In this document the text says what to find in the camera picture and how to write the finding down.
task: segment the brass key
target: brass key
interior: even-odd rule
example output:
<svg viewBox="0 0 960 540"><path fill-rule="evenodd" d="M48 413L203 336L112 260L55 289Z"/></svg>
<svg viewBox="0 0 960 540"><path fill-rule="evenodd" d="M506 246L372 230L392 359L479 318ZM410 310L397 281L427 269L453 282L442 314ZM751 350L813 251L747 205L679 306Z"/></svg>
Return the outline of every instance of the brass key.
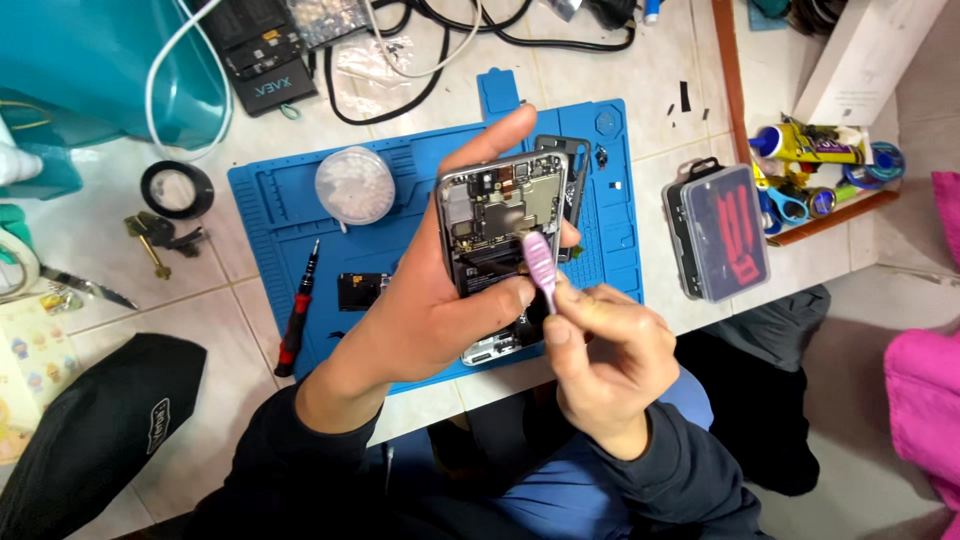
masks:
<svg viewBox="0 0 960 540"><path fill-rule="evenodd" d="M162 280L169 280L173 271L160 262L160 257L156 254L156 251L154 251L154 246L150 245L150 242L147 241L145 235L147 233L147 227L140 220L139 216L133 215L124 219L123 222L127 225L127 233L130 236L140 238L140 243L143 244L143 247L147 248L147 253L150 254L150 259L154 262L154 275Z"/></svg>

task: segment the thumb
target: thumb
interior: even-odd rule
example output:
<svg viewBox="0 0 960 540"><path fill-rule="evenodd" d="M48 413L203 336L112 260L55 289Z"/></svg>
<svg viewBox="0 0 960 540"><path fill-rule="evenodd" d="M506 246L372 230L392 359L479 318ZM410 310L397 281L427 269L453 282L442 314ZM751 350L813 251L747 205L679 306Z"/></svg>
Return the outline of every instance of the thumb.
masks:
<svg viewBox="0 0 960 540"><path fill-rule="evenodd" d="M509 278L472 296L437 306L437 324L451 340L463 343L465 349L514 322L536 294L530 280Z"/></svg>
<svg viewBox="0 0 960 540"><path fill-rule="evenodd" d="M550 315L543 321L543 342L567 398L578 401L593 393L598 381L590 369L583 331L562 315Z"/></svg>

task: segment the screwdriver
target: screwdriver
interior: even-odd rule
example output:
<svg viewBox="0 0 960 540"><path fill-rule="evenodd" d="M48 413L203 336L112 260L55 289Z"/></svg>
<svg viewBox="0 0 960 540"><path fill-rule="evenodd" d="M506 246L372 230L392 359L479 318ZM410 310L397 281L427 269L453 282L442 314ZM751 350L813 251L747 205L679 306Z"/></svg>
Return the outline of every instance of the screwdriver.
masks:
<svg viewBox="0 0 960 540"><path fill-rule="evenodd" d="M290 377L294 374L294 360L300 352L303 343L303 323L306 322L306 307L310 305L310 293L313 291L313 273L317 270L317 250L320 248L320 239L313 245L313 253L306 262L306 271L300 278L300 288L294 295L294 311L287 319L287 332L280 342L280 359L276 363L274 375Z"/></svg>

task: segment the black tape roll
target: black tape roll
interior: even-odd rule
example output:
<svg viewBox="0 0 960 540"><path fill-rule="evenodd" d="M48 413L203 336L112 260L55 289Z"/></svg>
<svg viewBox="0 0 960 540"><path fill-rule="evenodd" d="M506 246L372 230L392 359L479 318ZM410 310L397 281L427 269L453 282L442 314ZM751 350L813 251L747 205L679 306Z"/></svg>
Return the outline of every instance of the black tape roll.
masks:
<svg viewBox="0 0 960 540"><path fill-rule="evenodd" d="M171 210L162 207L150 191L151 183L154 177L163 171L177 171L190 179L193 183L194 199L186 209ZM213 206L213 183L206 173L193 165L181 163L179 161L158 161L147 168L140 179L140 193L143 200L154 212L168 219L193 219L200 217Z"/></svg>

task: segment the pink toothbrush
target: pink toothbrush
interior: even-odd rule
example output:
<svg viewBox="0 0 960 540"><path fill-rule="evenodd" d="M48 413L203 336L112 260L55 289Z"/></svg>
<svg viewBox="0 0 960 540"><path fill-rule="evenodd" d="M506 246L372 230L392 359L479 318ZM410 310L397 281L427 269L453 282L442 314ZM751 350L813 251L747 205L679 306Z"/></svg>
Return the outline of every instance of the pink toothbrush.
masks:
<svg viewBox="0 0 960 540"><path fill-rule="evenodd" d="M546 306L551 315L557 314L553 293L557 290L557 262L553 259L550 244L541 233L526 233L520 240L523 259L530 269L530 278L546 296Z"/></svg>

